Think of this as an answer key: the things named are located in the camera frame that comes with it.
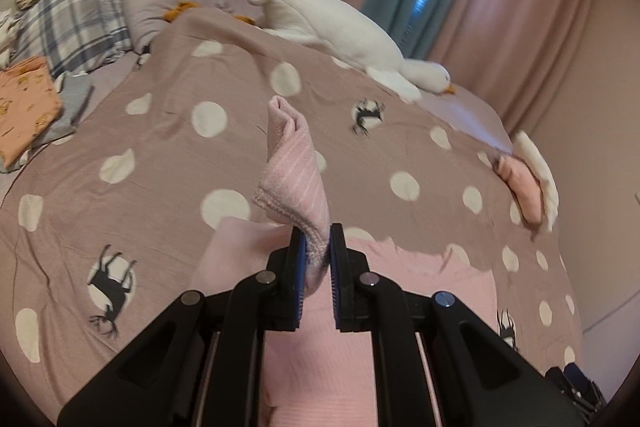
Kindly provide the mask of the pink striped knit top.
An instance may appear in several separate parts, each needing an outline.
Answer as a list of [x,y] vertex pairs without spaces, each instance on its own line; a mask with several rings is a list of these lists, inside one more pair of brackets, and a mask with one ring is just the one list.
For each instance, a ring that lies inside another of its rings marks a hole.
[[284,247],[294,225],[309,237],[310,279],[302,324],[266,337],[264,424],[372,426],[370,339],[334,325],[320,248],[332,222],[371,268],[407,291],[459,295],[497,322],[494,277],[452,251],[452,207],[437,191],[444,154],[399,124],[358,134],[352,110],[302,114],[280,96],[256,107],[205,101],[192,109],[194,143],[209,189],[201,218],[212,230],[190,280],[205,294],[228,291]]

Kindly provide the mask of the folded pink garment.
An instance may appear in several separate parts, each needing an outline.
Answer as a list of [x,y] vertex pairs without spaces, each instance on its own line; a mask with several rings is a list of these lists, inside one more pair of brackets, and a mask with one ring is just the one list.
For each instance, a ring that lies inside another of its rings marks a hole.
[[534,227],[541,225],[544,217],[541,188],[525,162],[520,158],[501,155],[494,170],[514,194],[524,220]]

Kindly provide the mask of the folded white garment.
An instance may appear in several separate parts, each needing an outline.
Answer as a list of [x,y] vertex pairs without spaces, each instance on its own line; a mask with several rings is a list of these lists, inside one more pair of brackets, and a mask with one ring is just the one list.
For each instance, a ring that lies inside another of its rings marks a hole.
[[528,167],[541,189],[541,228],[551,233],[559,216],[560,195],[548,162],[542,157],[536,144],[524,131],[514,134],[513,154]]

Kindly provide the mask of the mauve polka dot blanket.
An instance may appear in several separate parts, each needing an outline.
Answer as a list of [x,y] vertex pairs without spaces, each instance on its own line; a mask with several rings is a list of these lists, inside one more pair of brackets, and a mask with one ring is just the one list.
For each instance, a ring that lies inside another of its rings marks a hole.
[[2,204],[1,350],[47,419],[188,287],[224,219],[265,220],[275,96],[305,116],[331,218],[376,248],[373,268],[457,291],[540,371],[582,359],[558,236],[532,231],[492,170],[508,144],[196,9]]

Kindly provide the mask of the grey garment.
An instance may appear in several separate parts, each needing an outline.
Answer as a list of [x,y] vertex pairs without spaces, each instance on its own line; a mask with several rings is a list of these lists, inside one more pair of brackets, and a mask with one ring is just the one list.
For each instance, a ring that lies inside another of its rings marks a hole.
[[14,160],[9,167],[1,166],[3,173],[20,169],[40,147],[65,138],[77,129],[79,119],[85,112],[93,90],[88,72],[62,72],[55,78],[54,87],[62,101],[61,112],[17,160]]

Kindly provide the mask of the plaid pillow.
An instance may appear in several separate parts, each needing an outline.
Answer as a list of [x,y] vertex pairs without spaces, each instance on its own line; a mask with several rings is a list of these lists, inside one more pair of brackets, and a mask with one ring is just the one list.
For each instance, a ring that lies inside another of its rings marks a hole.
[[20,16],[10,63],[42,56],[56,77],[92,72],[131,49],[124,0],[40,0]]

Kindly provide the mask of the white goose plush toy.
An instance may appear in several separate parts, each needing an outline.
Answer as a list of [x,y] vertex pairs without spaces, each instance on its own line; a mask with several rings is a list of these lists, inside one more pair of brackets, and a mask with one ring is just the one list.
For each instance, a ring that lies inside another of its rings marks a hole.
[[329,54],[408,102],[423,92],[454,93],[444,66],[404,57],[385,30],[342,0],[247,1],[262,9],[268,34]]

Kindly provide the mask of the folded orange garment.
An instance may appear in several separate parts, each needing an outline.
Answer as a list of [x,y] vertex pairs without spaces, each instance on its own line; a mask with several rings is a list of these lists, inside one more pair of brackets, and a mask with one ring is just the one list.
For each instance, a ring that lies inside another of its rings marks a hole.
[[43,56],[1,73],[1,166],[8,170],[55,121],[63,107]]

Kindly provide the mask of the lilac pillow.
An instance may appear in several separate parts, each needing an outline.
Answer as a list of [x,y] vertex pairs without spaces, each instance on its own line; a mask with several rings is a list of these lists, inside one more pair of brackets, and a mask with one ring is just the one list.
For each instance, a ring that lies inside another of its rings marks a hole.
[[258,20],[262,9],[247,0],[124,0],[122,10],[129,31],[131,46],[140,54],[154,38],[169,25],[165,14],[177,9],[181,2],[192,2],[198,6],[215,8],[232,16]]

